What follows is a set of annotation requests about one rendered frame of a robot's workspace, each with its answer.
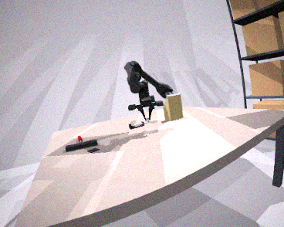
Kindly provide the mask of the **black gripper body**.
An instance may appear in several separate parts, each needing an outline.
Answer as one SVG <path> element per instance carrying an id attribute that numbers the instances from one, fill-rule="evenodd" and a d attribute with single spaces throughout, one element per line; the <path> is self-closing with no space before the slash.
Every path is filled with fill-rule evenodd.
<path id="1" fill-rule="evenodd" d="M 146 96 L 149 96 L 149 92 L 145 92 L 145 93 L 139 93 L 139 99 L 140 97 L 146 97 Z M 162 100 L 158 100 L 158 101 L 155 101 L 155 103 L 152 103 L 152 105 L 150 106 L 145 106 L 145 107 L 149 107 L 149 108 L 154 108 L 154 106 L 163 106 L 164 105 L 164 102 Z M 142 110 L 143 109 L 143 106 L 140 104 L 140 105 L 135 105 L 135 104 L 131 104 L 128 106 L 128 110 L 135 110 L 135 109 L 138 109 L 138 110 Z"/>

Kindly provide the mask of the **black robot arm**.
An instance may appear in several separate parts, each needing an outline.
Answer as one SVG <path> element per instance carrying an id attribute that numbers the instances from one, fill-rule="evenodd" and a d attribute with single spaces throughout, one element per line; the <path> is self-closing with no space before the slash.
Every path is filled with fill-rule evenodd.
<path id="1" fill-rule="evenodd" d="M 145 93 L 149 92 L 148 83 L 156 87 L 157 92 L 163 97 L 167 98 L 167 95 L 173 94 L 173 90 L 167 85 L 156 81 L 152 76 L 141 69 L 141 66 L 136 61 L 128 62 L 124 69 L 127 71 L 127 84 L 130 87 L 132 93 Z M 141 77 L 145 80 L 139 82 Z M 145 106 L 152 105 L 155 102 L 154 95 L 140 97 L 140 104 Z"/>

